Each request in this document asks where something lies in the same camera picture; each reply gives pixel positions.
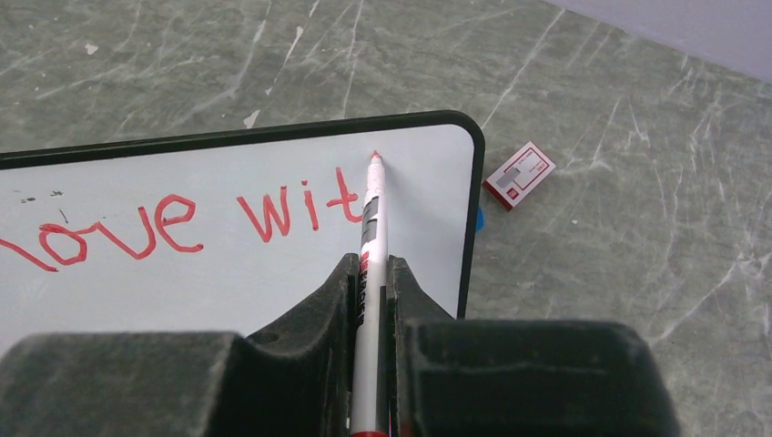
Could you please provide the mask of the black framed whiteboard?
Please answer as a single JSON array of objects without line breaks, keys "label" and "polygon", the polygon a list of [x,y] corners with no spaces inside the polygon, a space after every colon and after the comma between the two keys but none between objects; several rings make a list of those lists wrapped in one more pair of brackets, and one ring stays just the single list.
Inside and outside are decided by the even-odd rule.
[{"label": "black framed whiteboard", "polygon": [[1,347],[54,331],[256,331],[360,248],[381,155],[389,250],[465,313],[485,139],[458,111],[1,156]]}]

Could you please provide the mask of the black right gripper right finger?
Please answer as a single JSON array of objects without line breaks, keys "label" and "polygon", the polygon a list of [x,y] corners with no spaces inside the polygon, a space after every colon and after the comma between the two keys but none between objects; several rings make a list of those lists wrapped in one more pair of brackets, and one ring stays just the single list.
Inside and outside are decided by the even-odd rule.
[{"label": "black right gripper right finger", "polygon": [[655,358],[602,320],[463,320],[391,258],[391,424],[398,436],[678,436]]}]

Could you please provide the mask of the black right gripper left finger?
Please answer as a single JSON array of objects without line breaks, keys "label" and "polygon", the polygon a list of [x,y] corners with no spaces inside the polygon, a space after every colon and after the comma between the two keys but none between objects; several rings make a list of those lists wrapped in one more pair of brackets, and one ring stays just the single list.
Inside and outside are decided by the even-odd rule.
[{"label": "black right gripper left finger", "polygon": [[1,360],[4,436],[344,436],[354,254],[264,328],[57,332]]}]

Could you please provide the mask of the white marker pen body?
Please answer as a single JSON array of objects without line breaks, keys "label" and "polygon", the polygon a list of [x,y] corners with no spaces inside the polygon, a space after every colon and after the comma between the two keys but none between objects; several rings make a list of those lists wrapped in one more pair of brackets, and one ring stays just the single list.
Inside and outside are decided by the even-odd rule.
[{"label": "white marker pen body", "polygon": [[385,166],[378,152],[367,169],[362,213],[350,435],[389,434],[386,303],[388,219]]}]

